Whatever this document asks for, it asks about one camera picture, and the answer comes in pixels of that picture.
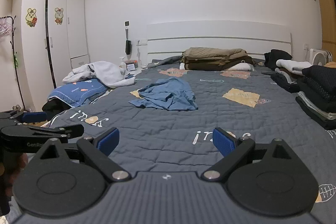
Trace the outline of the black clothes rack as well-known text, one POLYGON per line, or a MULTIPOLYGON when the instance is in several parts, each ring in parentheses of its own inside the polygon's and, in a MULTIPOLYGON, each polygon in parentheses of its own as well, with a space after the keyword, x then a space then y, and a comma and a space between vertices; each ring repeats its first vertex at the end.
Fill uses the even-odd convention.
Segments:
POLYGON ((15 78, 17 82, 17 87, 22 103, 22 109, 25 110, 25 102, 23 99, 23 94, 21 90, 21 86, 19 83, 19 76, 18 76, 18 59, 17 59, 17 52, 15 51, 15 23, 16 16, 1 16, 1 38, 5 36, 10 36, 10 44, 11 44, 11 52, 12 52, 12 57, 13 57, 13 66, 14 66, 14 71, 15 71, 15 78))

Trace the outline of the blue patterned pillow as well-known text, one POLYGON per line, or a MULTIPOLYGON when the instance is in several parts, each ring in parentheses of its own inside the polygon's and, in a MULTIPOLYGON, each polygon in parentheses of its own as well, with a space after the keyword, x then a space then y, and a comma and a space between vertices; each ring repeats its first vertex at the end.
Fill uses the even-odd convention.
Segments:
POLYGON ((64 84, 54 89, 48 97, 48 101, 58 99, 74 108, 88 105, 104 95, 109 88, 98 79, 89 79, 76 83, 64 84))

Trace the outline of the black wall mounted device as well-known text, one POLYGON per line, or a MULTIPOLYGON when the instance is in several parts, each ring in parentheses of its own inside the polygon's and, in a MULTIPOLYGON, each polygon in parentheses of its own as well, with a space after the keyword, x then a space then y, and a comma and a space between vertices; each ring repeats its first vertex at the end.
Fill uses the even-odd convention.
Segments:
POLYGON ((125 42, 125 53, 126 53, 126 55, 131 54, 131 48, 132 48, 131 41, 126 40, 126 42, 125 42))

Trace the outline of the tall cardboard roll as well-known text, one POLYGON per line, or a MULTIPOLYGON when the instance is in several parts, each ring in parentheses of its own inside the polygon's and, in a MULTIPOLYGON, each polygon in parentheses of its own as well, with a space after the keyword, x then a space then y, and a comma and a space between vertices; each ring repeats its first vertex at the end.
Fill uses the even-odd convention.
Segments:
POLYGON ((321 14, 322 49, 328 50, 335 61, 335 0, 318 0, 321 14))

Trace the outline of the grey quilted bedspread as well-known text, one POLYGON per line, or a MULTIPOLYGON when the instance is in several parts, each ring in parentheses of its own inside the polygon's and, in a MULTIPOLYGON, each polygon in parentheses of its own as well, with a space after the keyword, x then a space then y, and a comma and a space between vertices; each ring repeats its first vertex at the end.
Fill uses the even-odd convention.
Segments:
POLYGON ((95 103, 67 110, 51 127, 82 124, 90 136, 107 127, 120 130, 112 159, 131 173, 137 171, 203 171, 221 155, 212 143, 213 129, 258 143, 284 139, 319 183, 317 204, 335 204, 335 132, 326 131, 305 114, 290 94, 256 68, 247 79, 220 72, 189 71, 182 79, 195 93, 198 109, 167 111, 137 108, 133 91, 159 79, 170 79, 172 66, 140 73, 133 86, 118 88, 95 103))

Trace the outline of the black folded clothes stack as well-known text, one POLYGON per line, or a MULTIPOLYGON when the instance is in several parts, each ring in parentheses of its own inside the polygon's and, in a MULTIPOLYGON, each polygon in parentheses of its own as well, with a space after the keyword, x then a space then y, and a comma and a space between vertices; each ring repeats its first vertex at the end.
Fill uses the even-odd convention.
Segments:
POLYGON ((325 130, 335 130, 335 68, 312 65, 302 75, 296 102, 325 130))

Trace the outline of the white small fan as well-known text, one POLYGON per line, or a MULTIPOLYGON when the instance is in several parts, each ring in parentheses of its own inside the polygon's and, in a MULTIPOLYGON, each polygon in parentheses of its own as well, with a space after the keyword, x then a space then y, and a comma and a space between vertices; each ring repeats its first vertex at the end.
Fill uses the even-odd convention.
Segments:
POLYGON ((311 65, 324 66, 333 61, 333 55, 328 50, 310 49, 309 62, 311 65))

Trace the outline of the white bottle on nightstand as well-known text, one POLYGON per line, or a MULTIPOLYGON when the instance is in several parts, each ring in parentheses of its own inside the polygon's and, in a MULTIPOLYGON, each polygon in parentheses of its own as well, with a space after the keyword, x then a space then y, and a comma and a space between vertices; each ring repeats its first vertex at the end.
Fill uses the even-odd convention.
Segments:
POLYGON ((126 63, 124 62, 125 57, 120 57, 120 68, 123 68, 126 70, 126 63))

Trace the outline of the blue shirt garment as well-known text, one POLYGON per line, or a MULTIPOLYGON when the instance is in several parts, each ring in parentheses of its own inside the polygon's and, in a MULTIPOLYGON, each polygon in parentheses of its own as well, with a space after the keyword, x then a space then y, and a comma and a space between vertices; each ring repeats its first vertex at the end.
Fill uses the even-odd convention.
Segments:
POLYGON ((190 84, 177 77, 159 79, 139 89, 139 98, 129 101, 138 108, 155 108, 168 111, 198 110, 190 84))

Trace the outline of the black garment near headboard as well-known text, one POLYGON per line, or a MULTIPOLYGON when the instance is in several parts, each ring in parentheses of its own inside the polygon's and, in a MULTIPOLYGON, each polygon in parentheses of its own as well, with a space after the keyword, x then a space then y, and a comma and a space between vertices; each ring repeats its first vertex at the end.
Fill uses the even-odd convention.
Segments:
POLYGON ((276 62, 278 60, 291 60, 293 58, 288 52, 277 49, 272 49, 270 52, 264 53, 264 57, 264 65, 273 71, 277 68, 276 62))

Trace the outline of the light grey hoodie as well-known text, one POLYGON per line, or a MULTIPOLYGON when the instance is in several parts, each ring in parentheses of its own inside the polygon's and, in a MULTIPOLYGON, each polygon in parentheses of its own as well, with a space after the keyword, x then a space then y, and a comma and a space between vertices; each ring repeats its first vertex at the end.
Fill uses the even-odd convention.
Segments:
POLYGON ((127 77, 126 69, 108 61, 96 61, 82 65, 64 77, 62 83, 70 84, 87 79, 98 79, 102 84, 109 88, 130 86, 135 83, 135 77, 127 77))

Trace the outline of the olive brown folded blanket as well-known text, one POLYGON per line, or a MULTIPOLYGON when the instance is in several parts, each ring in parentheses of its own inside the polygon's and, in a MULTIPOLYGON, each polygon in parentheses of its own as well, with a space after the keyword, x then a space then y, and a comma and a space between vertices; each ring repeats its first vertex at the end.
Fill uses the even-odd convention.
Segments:
POLYGON ((240 63, 254 65, 252 57, 241 48, 191 47, 182 53, 185 69, 194 71, 223 71, 240 63))

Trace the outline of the white bed headboard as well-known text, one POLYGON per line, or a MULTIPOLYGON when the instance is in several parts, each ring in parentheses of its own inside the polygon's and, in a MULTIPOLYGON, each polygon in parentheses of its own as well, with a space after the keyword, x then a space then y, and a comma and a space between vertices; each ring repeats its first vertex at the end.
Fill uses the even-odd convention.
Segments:
POLYGON ((289 28, 277 24, 203 20, 150 24, 147 26, 147 61, 182 54, 190 47, 241 48, 262 59, 272 49, 291 53, 289 28))

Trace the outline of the white wardrobe with stickers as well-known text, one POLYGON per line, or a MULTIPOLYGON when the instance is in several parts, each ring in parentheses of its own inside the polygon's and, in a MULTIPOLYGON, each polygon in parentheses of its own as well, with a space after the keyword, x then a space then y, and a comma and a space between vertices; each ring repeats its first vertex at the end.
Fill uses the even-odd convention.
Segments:
POLYGON ((13 0, 14 51, 23 103, 39 111, 50 92, 89 62, 85 0, 13 0))

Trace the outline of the white folded garment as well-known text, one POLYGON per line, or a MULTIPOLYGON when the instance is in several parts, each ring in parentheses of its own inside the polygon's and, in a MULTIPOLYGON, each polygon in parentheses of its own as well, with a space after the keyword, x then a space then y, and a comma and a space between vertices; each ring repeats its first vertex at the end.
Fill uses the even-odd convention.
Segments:
POLYGON ((295 75, 302 76, 302 70, 305 68, 311 67, 311 63, 307 61, 293 61, 293 60, 284 60, 278 59, 276 61, 276 66, 279 68, 285 68, 287 71, 295 75))

